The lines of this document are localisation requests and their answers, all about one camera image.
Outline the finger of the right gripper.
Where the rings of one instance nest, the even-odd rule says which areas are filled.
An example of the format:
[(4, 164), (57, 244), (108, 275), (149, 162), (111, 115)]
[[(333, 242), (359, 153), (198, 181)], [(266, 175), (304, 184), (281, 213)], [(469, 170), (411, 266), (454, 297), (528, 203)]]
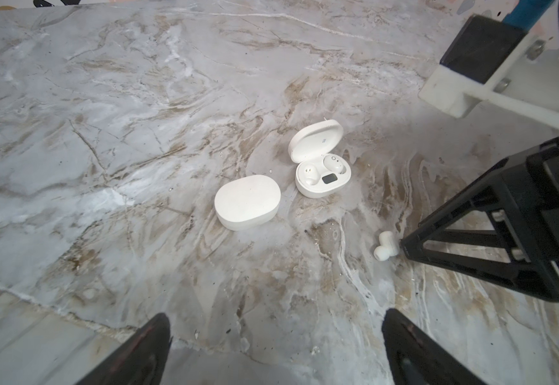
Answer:
[[(559, 303), (559, 248), (540, 214), (543, 202), (527, 162), (505, 158), (425, 218), (401, 249), (411, 261)], [(504, 250), (510, 260), (430, 250), (426, 242)]]

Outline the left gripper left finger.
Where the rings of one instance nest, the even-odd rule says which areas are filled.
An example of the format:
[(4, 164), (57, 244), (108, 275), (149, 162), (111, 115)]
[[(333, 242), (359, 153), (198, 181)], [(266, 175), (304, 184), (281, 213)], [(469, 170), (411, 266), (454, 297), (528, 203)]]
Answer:
[(171, 343), (169, 318), (156, 314), (77, 384), (159, 384)]

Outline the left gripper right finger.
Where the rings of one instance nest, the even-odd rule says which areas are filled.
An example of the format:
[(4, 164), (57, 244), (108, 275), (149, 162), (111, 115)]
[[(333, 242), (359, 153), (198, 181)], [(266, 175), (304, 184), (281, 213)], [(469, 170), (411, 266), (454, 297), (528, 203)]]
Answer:
[(397, 309), (386, 311), (381, 330), (395, 384), (483, 383)]

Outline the white earbud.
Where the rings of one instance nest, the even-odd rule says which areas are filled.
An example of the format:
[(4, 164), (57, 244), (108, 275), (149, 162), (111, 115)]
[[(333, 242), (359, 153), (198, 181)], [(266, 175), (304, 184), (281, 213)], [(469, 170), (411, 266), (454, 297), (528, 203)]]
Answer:
[(324, 157), (324, 167), (330, 172), (338, 174), (344, 174), (347, 170), (342, 159), (333, 154), (327, 154), (326, 157)]
[(388, 261), (388, 259), (398, 256), (401, 252), (399, 239), (392, 231), (381, 232), (379, 243), (380, 245), (373, 252), (377, 261)]

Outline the white earbud charging case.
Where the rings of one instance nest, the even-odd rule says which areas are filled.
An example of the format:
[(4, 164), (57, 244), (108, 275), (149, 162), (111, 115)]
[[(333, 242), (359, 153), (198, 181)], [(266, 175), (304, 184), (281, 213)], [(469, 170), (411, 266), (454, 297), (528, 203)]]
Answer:
[(221, 224), (241, 231), (270, 221), (281, 201), (279, 185), (269, 176), (246, 176), (225, 184), (215, 195), (214, 207)]

